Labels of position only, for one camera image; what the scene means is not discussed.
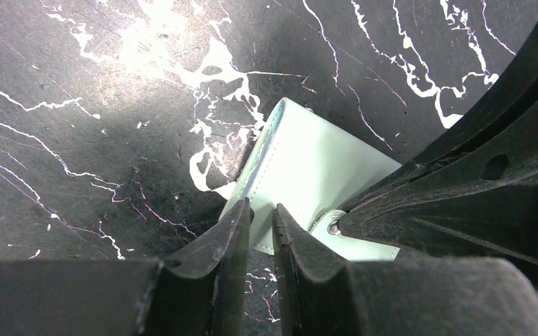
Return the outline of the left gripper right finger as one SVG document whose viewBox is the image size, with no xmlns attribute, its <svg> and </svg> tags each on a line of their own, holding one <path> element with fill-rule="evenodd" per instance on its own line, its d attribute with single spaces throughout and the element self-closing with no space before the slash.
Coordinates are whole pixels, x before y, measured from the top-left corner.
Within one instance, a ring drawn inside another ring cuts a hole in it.
<svg viewBox="0 0 538 336">
<path fill-rule="evenodd" d="M 538 335 L 538 295 L 499 258 L 350 262 L 278 204 L 284 335 Z"/>
</svg>

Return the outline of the mint green card holder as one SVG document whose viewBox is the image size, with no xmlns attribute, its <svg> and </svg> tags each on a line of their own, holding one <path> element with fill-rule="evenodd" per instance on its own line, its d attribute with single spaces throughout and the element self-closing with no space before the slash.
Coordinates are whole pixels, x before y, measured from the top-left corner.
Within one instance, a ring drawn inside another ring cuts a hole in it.
<svg viewBox="0 0 538 336">
<path fill-rule="evenodd" d="M 334 228 L 343 205 L 400 163 L 296 102 L 278 101 L 222 211 L 248 198 L 249 245 L 272 255 L 273 210 L 282 204 L 300 227 L 350 261 L 394 260 L 399 248 L 345 237 Z"/>
</svg>

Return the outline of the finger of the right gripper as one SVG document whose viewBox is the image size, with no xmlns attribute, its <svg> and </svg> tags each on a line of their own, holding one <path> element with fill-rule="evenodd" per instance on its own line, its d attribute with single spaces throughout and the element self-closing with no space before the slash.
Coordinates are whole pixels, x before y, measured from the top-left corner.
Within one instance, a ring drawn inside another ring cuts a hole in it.
<svg viewBox="0 0 538 336">
<path fill-rule="evenodd" d="M 338 226 L 426 256 L 504 258 L 538 293 L 538 101 L 477 150 L 363 203 Z"/>
<path fill-rule="evenodd" d="M 436 195 L 475 181 L 458 162 L 505 130 L 538 101 L 538 21 L 499 80 L 449 130 L 394 173 L 344 203 L 356 209 L 395 192 Z"/>
</svg>

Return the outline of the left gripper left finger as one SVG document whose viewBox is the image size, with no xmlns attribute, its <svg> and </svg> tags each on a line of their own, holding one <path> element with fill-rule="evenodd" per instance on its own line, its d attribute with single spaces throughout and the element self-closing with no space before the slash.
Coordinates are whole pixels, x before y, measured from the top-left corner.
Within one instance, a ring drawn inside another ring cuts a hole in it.
<svg viewBox="0 0 538 336">
<path fill-rule="evenodd" d="M 251 209 L 159 260 L 0 262 L 0 335 L 239 335 Z"/>
</svg>

